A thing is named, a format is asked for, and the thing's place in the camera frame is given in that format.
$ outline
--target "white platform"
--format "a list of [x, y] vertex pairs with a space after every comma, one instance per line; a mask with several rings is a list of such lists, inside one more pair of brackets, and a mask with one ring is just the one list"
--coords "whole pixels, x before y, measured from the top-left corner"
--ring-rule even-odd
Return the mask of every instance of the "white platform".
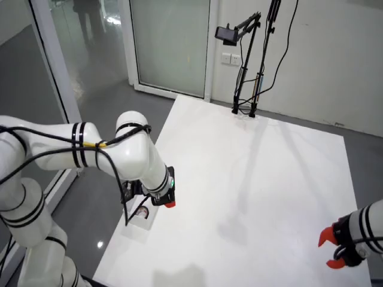
[[95, 280], [113, 287], [370, 286], [332, 270], [321, 230], [356, 210], [343, 137], [179, 96], [156, 143], [177, 206], [120, 220]]

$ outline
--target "glass door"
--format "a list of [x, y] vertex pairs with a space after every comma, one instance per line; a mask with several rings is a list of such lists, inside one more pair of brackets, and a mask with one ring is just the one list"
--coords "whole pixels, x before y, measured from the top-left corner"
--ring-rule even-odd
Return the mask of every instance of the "glass door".
[[[42, 10], [34, 2], [43, 1], [30, 1], [31, 6], [25, 0], [0, 1], [0, 114], [38, 124], [81, 121], [65, 65], [60, 63], [61, 52], [53, 47], [57, 36], [45, 29], [48, 4]], [[38, 181], [53, 210], [76, 171], [48, 172], [32, 163], [22, 170], [22, 176]], [[9, 231], [0, 221], [0, 264], [9, 239]], [[5, 286], [23, 257], [23, 248], [13, 240], [10, 246], [0, 286]]]
[[121, 0], [136, 90], [210, 100], [218, 0]]

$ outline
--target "cable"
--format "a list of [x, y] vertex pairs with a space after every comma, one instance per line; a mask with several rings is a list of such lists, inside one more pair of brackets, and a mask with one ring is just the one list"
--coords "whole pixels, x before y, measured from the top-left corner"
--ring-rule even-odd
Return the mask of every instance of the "cable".
[[[35, 135], [43, 136], [43, 137], [50, 138], [50, 139], [57, 139], [59, 141], [69, 142], [71, 144], [78, 144], [78, 145], [83, 145], [83, 146], [95, 147], [95, 144], [93, 144], [93, 143], [75, 141], [75, 140], [72, 140], [72, 139], [64, 138], [62, 136], [55, 136], [55, 135], [51, 135], [49, 133], [39, 132], [37, 130], [29, 129], [27, 127], [5, 127], [5, 126], [0, 126], [0, 133], [13, 132], [15, 130], [22, 130], [24, 132], [34, 133]], [[106, 145], [104, 145], [104, 144], [100, 145], [100, 148], [104, 148], [104, 147], [106, 147]]]
[[3, 258], [1, 259], [1, 262], [0, 262], [0, 265], [1, 265], [0, 266], [0, 278], [1, 278], [2, 271], [4, 269], [4, 265], [5, 265], [5, 262], [7, 260], [7, 257], [8, 257], [9, 253], [12, 250], [12, 246], [11, 246], [12, 238], [13, 238], [13, 236], [11, 234], [10, 238], [8, 240], [7, 249], [5, 250], [4, 256], [3, 256]]
[[[6, 182], [7, 180], [9, 180], [10, 178], [12, 178], [14, 175], [16, 175], [17, 173], [19, 173], [23, 168], [25, 168], [28, 164], [30, 164], [31, 162], [37, 160], [38, 158], [40, 157], [45, 157], [47, 155], [52, 155], [52, 154], [60, 154], [60, 153], [64, 153], [64, 152], [73, 152], [73, 151], [96, 151], [96, 148], [92, 148], [92, 147], [89, 147], [89, 146], [79, 146], [79, 147], [72, 147], [72, 148], [61, 148], [61, 149], [56, 149], [56, 150], [52, 150], [52, 151], [45, 151], [45, 152], [42, 152], [40, 154], [37, 154], [29, 159], [27, 159], [26, 161], [24, 161], [18, 168], [14, 169], [11, 173], [9, 173], [6, 177], [2, 178], [0, 180], [0, 185], [2, 185], [4, 182]], [[123, 192], [123, 188], [122, 188], [122, 185], [121, 185], [121, 181], [120, 181], [120, 177], [118, 175], [118, 171], [114, 165], [114, 162], [112, 160], [112, 158], [110, 157], [109, 154], [107, 154], [104, 150], [102, 149], [99, 149], [98, 152], [100, 152], [101, 154], [103, 154], [107, 160], [109, 161], [111, 167], [112, 167], [112, 170], [113, 170], [113, 173], [114, 173], [114, 177], [118, 183], [118, 188], [120, 190], [120, 193], [121, 193], [121, 197], [123, 198], [124, 197], [124, 192]], [[124, 206], [124, 215], [125, 215], [125, 224], [127, 224], [127, 209], [126, 209], [126, 203], [123, 205]]]
[[133, 211], [132, 215], [131, 215], [131, 216], [129, 217], [129, 219], [127, 220], [127, 223], [129, 223], [130, 220], [132, 220], [132, 218], [133, 218], [134, 216], [136, 216], [136, 214], [137, 214], [137, 212], [138, 212], [138, 209], [139, 209], [140, 207], [142, 207], [142, 205], [144, 205], [145, 201], [147, 201], [149, 197], [150, 197], [150, 195], [145, 196], [145, 198], [143, 199], [143, 201], [140, 202], [140, 204], [137, 206], [137, 208]]
[[342, 257], [342, 254], [344, 253], [347, 247], [353, 247], [355, 244], [362, 243], [362, 242], [381, 241], [381, 240], [383, 240], [383, 236], [355, 239], [351, 242], [341, 244], [334, 251], [334, 256], [333, 256], [334, 260], [339, 260]]
[[[9, 175], [7, 175], [6, 177], [2, 178], [0, 180], [0, 185], [3, 184], [4, 182], [6, 182], [7, 180], [9, 180], [10, 178], [12, 178], [18, 172], [20, 172], [29, 163], [33, 162], [34, 160], [36, 160], [36, 159], [38, 159], [40, 157], [43, 157], [43, 156], [46, 156], [46, 155], [51, 155], [51, 154], [63, 153], [63, 152], [94, 151], [94, 152], [101, 152], [108, 159], [108, 161], [109, 161], [109, 163], [110, 163], [110, 165], [112, 167], [112, 170], [114, 172], [114, 176], [115, 176], [115, 178], [117, 180], [118, 187], [119, 187], [120, 193], [121, 193], [121, 197], [123, 198], [124, 197], [124, 192], [123, 192], [123, 188], [122, 188], [122, 185], [121, 185], [121, 182], [120, 182], [120, 177], [118, 175], [118, 171], [117, 171], [117, 169], [116, 169], [116, 167], [114, 165], [114, 162], [111, 159], [111, 157], [105, 151], [101, 150], [101, 148], [109, 146], [109, 145], [112, 145], [112, 144], [119, 143], [122, 140], [127, 139], [127, 138], [133, 136], [134, 134], [136, 134], [136, 133], [138, 133], [138, 132], [140, 132], [142, 130], [145, 130], [145, 131], [147, 131], [147, 133], [150, 133], [151, 127], [148, 124], [146, 124], [144, 126], [135, 127], [134, 129], [128, 131], [127, 133], [125, 133], [125, 134], [123, 134], [123, 135], [121, 135], [121, 136], [119, 136], [119, 137], [117, 137], [115, 139], [112, 139], [112, 140], [110, 140], [110, 141], [108, 141], [106, 143], [88, 143], [88, 142], [73, 141], [72, 139], [67, 139], [67, 138], [63, 138], [61, 136], [55, 136], [55, 135], [51, 135], [51, 134], [48, 134], [48, 133], [39, 132], [37, 130], [29, 129], [27, 127], [5, 127], [5, 126], [0, 126], [0, 133], [3, 133], [3, 132], [13, 132], [15, 130], [23, 130], [23, 131], [34, 133], [36, 135], [44, 136], [44, 137], [47, 137], [47, 138], [57, 139], [59, 141], [70, 142], [72, 144], [79, 144], [79, 145], [84, 145], [84, 146], [56, 149], [56, 150], [46, 151], [46, 152], [42, 152], [40, 154], [37, 154], [37, 155], [29, 158], [28, 160], [26, 160], [23, 164], [21, 164], [18, 168], [16, 168], [14, 171], [12, 171]], [[127, 218], [126, 203], [123, 203], [123, 206], [124, 206], [125, 225], [127, 225], [128, 218]]]
[[290, 32], [291, 32], [291, 27], [292, 27], [292, 25], [293, 25], [293, 21], [294, 21], [294, 18], [295, 18], [295, 14], [296, 14], [296, 12], [297, 12], [298, 3], [299, 3], [299, 0], [297, 0], [297, 2], [296, 2], [296, 4], [295, 4], [294, 13], [293, 13], [293, 16], [292, 16], [292, 18], [291, 18], [290, 26], [288, 27], [286, 50], [285, 50], [285, 53], [283, 54], [281, 60], [279, 61], [278, 66], [276, 67], [276, 71], [275, 71], [275, 75], [274, 75], [273, 83], [272, 83], [272, 85], [271, 85], [269, 88], [267, 88], [266, 90], [261, 91], [258, 95], [263, 94], [263, 93], [266, 93], [267, 91], [271, 90], [272, 87], [273, 87], [274, 84], [275, 84], [276, 75], [278, 74], [279, 67], [281, 66], [281, 63], [282, 63], [282, 61], [283, 61], [283, 59], [284, 59], [284, 57], [286, 56], [287, 51], [288, 51], [288, 45], [289, 45], [289, 43], [290, 43]]
[[[289, 25], [289, 27], [288, 27], [286, 50], [285, 50], [285, 52], [284, 52], [284, 54], [283, 54], [281, 60], [279, 61], [278, 66], [276, 67], [276, 71], [275, 71], [275, 74], [274, 74], [273, 83], [272, 83], [272, 85], [271, 85], [269, 88], [267, 88], [266, 90], [261, 91], [261, 92], [258, 94], [258, 96], [259, 96], [260, 94], [266, 93], [267, 91], [271, 90], [272, 87], [273, 87], [274, 84], [275, 84], [276, 76], [277, 76], [277, 74], [278, 74], [279, 67], [281, 66], [281, 63], [282, 63], [284, 57], [286, 56], [287, 51], [288, 51], [288, 48], [289, 48], [291, 27], [292, 27], [292, 25], [293, 25], [293, 21], [294, 21], [294, 18], [295, 18], [295, 14], [296, 14], [296, 11], [297, 11], [297, 8], [298, 8], [298, 3], [299, 3], [299, 0], [296, 0], [294, 13], [293, 13], [293, 16], [292, 16], [292, 18], [291, 18], [290, 25]], [[263, 41], [263, 53], [266, 52], [266, 51], [265, 51], [265, 44], [266, 44], [266, 29], [267, 29], [267, 26], [268, 26], [268, 25], [267, 25], [267, 20], [266, 20], [266, 25], [265, 25], [265, 40]], [[244, 100], [244, 102], [243, 102], [243, 103], [240, 103], [239, 105], [243, 105], [243, 104], [245, 104], [245, 103], [248, 103], [248, 102], [250, 102], [250, 101], [253, 100], [253, 99], [254, 99], [254, 96], [252, 96], [251, 98], [249, 98], [249, 99], [247, 99], [247, 100]]]
[[242, 61], [241, 67], [243, 67], [244, 66], [244, 55], [242, 53], [242, 38], [241, 38], [241, 40], [239, 40], [239, 45], [241, 46], [241, 61]]

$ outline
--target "robotic arm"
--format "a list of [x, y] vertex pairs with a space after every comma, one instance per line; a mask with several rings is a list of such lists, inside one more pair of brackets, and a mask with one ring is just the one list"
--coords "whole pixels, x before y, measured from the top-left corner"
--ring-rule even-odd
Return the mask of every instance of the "robotic arm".
[[325, 228], [318, 246], [328, 240], [339, 247], [327, 265], [333, 269], [358, 266], [370, 254], [383, 254], [383, 200], [339, 218]]
[[28, 248], [19, 286], [72, 286], [75, 281], [89, 286], [65, 257], [66, 234], [53, 222], [40, 186], [21, 178], [27, 154], [44, 170], [98, 167], [115, 176], [120, 188], [120, 179], [135, 183], [129, 199], [145, 194], [153, 205], [172, 207], [174, 170], [160, 158], [149, 131], [146, 118], [133, 111], [119, 116], [109, 142], [92, 123], [45, 126], [0, 116], [0, 218], [16, 242]]

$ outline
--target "wall outlet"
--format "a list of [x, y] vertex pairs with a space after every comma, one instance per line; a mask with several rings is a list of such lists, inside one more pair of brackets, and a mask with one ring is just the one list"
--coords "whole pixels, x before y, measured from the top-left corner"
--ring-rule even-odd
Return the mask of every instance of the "wall outlet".
[[239, 66], [241, 64], [241, 56], [232, 54], [230, 64]]
[[229, 53], [222, 53], [221, 62], [224, 64], [230, 64], [231, 57], [232, 55]]

